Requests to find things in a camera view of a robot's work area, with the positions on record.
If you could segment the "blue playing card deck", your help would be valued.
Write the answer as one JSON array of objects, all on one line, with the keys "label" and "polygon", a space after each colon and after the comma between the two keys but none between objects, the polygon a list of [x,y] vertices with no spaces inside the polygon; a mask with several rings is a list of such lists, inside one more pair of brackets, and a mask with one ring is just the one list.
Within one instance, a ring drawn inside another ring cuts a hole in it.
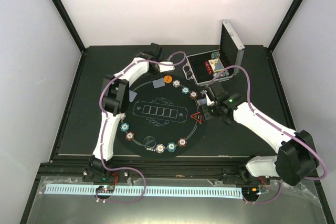
[{"label": "blue playing card deck", "polygon": [[207,99],[206,98],[199,99],[197,100],[197,104],[199,106],[207,105]]}]

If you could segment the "red triangular dealer marker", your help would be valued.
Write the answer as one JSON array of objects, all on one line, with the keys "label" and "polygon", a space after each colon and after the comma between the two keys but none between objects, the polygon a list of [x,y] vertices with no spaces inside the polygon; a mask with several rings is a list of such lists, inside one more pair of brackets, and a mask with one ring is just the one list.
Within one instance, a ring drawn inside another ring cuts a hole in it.
[{"label": "red triangular dealer marker", "polygon": [[196,112],[190,116],[192,119],[194,119],[198,124],[202,124],[202,113],[201,112]]}]

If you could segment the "brown chip mat top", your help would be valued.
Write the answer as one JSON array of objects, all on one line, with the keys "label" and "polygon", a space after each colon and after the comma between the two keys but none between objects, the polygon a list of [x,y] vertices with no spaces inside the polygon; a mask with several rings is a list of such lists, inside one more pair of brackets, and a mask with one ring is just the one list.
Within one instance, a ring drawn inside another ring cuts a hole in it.
[{"label": "brown chip mat top", "polygon": [[190,92],[190,98],[191,99],[196,99],[197,96],[198,96],[197,92],[195,92],[195,91]]}]

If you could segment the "brown chip mat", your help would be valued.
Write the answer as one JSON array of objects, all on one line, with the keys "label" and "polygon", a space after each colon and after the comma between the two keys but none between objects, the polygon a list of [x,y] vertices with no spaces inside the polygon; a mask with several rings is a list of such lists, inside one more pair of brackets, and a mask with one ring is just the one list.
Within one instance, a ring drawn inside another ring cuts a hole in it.
[{"label": "brown chip mat", "polygon": [[133,141],[134,140],[134,133],[133,132],[128,132],[126,135],[125,135],[125,139],[127,141]]},{"label": "brown chip mat", "polygon": [[186,144],[187,144],[187,140],[186,140],[185,138],[180,138],[180,139],[178,140],[178,145],[179,145],[180,147],[185,147]]},{"label": "brown chip mat", "polygon": [[191,99],[196,99],[197,96],[198,96],[197,92],[195,92],[195,91],[190,92],[190,98]]}]

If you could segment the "teal chip mat top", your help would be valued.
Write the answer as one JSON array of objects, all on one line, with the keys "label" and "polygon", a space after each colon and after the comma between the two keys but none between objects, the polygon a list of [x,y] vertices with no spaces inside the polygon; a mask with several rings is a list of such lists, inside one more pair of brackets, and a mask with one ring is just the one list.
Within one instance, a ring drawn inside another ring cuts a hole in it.
[{"label": "teal chip mat top", "polygon": [[189,88],[187,88],[187,87],[182,88],[182,93],[183,94],[188,94],[189,93]]}]

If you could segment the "teal chip mat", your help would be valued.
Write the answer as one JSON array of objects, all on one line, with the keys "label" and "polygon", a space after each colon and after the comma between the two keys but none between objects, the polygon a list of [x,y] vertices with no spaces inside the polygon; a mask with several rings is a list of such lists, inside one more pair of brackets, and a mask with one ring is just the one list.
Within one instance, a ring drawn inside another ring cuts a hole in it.
[{"label": "teal chip mat", "polygon": [[170,143],[167,144],[166,149],[167,149],[169,152],[175,152],[175,150],[176,150],[176,144],[173,143],[173,142],[170,142]]},{"label": "teal chip mat", "polygon": [[120,125],[120,130],[122,131],[122,132],[127,132],[128,130],[129,130],[129,124],[127,124],[127,123],[122,123],[121,125]]},{"label": "teal chip mat", "polygon": [[187,87],[182,88],[182,93],[183,94],[188,94],[189,93],[189,88],[187,88]]}]

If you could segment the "brown chip mat bottom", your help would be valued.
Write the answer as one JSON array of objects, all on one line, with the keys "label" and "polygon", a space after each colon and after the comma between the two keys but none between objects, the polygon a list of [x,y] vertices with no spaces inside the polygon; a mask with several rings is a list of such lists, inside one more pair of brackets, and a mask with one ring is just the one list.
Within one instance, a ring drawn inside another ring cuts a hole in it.
[{"label": "brown chip mat bottom", "polygon": [[179,145],[180,147],[185,147],[186,144],[187,144],[187,140],[186,140],[185,138],[180,138],[180,139],[178,140],[178,145]]}]

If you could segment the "white chip mat top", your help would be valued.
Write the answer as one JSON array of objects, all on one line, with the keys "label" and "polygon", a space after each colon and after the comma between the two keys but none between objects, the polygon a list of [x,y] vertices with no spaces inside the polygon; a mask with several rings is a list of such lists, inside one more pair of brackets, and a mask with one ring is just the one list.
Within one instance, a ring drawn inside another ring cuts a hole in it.
[{"label": "white chip mat top", "polygon": [[181,82],[180,82],[179,80],[174,80],[174,81],[172,82],[172,85],[173,85],[173,87],[178,88],[178,87],[180,87]]}]

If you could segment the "teal chip mat bottom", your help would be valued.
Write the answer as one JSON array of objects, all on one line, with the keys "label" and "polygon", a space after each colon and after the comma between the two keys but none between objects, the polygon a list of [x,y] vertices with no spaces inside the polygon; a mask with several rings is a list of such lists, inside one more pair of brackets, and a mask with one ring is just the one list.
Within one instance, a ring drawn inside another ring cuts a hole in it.
[{"label": "teal chip mat bottom", "polygon": [[176,150],[176,144],[173,143],[173,142],[170,142],[170,143],[167,144],[166,149],[167,149],[169,152],[175,152],[175,150]]}]

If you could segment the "orange big blind button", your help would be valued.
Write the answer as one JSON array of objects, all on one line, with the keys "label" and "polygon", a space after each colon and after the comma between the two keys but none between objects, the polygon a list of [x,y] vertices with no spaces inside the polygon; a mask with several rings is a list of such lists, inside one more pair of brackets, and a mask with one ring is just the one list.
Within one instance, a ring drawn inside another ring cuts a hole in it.
[{"label": "orange big blind button", "polygon": [[173,81],[173,78],[170,75],[166,75],[166,76],[163,77],[163,81],[164,81],[164,83],[168,84],[168,83],[171,83]]}]

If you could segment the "blue card mat top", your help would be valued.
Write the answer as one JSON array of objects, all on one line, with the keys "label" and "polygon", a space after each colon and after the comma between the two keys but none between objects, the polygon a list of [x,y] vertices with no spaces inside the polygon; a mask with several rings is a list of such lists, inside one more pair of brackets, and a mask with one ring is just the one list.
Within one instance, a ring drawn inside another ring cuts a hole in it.
[{"label": "blue card mat top", "polygon": [[159,79],[153,80],[152,84],[153,84],[153,87],[155,89],[164,87],[165,86],[164,78],[159,78]]}]

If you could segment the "white chip mat bottom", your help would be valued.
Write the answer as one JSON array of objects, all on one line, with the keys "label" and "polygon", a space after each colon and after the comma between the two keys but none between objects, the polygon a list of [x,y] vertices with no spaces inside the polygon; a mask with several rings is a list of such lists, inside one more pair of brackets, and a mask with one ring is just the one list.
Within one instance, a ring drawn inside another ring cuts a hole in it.
[{"label": "white chip mat bottom", "polygon": [[158,144],[155,147],[155,151],[159,154],[162,154],[165,151],[165,146],[163,144]]}]

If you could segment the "single blue playing card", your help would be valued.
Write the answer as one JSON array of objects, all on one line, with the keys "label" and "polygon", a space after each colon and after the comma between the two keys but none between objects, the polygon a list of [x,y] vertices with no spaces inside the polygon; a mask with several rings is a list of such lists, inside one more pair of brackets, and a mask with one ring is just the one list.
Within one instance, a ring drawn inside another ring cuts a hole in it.
[{"label": "single blue playing card", "polygon": [[130,90],[130,91],[129,91],[129,101],[130,101],[130,102],[133,102],[133,101],[135,100],[136,97],[137,97],[137,93],[134,92],[134,91],[132,91],[132,90]]}]

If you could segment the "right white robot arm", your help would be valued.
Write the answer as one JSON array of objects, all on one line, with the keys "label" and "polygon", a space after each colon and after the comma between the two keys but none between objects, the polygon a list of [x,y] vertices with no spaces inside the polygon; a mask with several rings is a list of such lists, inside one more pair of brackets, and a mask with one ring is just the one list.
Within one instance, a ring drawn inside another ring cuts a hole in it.
[{"label": "right white robot arm", "polygon": [[278,177],[295,186],[307,178],[320,164],[314,149],[306,142],[312,136],[305,130],[297,132],[287,128],[259,111],[238,93],[230,95],[215,81],[201,92],[206,112],[225,123],[239,123],[264,140],[274,156],[254,156],[238,171],[239,179],[252,183],[257,177]]}]

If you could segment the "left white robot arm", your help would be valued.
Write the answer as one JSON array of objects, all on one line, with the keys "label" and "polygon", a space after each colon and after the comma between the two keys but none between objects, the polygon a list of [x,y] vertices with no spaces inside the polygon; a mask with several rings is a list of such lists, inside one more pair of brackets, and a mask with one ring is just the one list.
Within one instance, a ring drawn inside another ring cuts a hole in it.
[{"label": "left white robot arm", "polygon": [[98,105],[101,111],[101,125],[97,144],[89,159],[88,178],[108,181],[120,171],[132,171],[144,178],[144,175],[133,167],[112,168],[107,165],[113,157],[113,146],[122,116],[129,106],[130,86],[145,74],[157,75],[175,70],[186,59],[185,52],[175,52],[166,60],[161,60],[162,48],[157,45],[154,53],[140,52],[121,71],[115,73],[103,85]]}]

